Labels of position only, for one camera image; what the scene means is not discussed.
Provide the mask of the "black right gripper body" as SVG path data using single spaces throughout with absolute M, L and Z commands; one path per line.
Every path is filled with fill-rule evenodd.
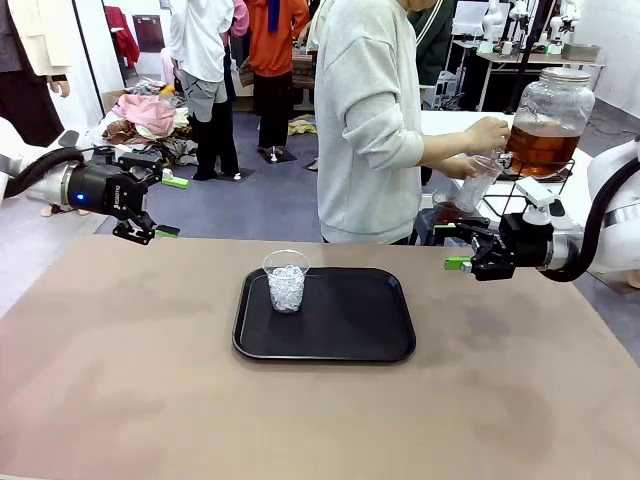
M 523 213 L 506 214 L 501 219 L 498 232 L 503 264 L 500 279 L 511 279 L 517 268 L 544 265 L 548 245 L 553 238 L 551 224 L 533 225 L 524 220 Z

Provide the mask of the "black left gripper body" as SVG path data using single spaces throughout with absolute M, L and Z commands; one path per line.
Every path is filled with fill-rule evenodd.
M 62 199 L 76 209 L 119 221 L 150 221 L 146 211 L 151 170 L 141 166 L 73 165 L 63 180 Z

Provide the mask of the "person's left hand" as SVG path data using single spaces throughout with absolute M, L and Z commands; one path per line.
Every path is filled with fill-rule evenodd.
M 463 154 L 438 162 L 434 169 L 451 179 L 465 180 L 479 175 L 477 168 L 474 166 L 473 158 Z

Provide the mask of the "person's right hand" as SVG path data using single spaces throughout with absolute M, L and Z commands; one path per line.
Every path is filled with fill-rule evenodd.
M 511 129 L 506 120 L 483 117 L 464 131 L 465 152 L 483 154 L 507 145 Z

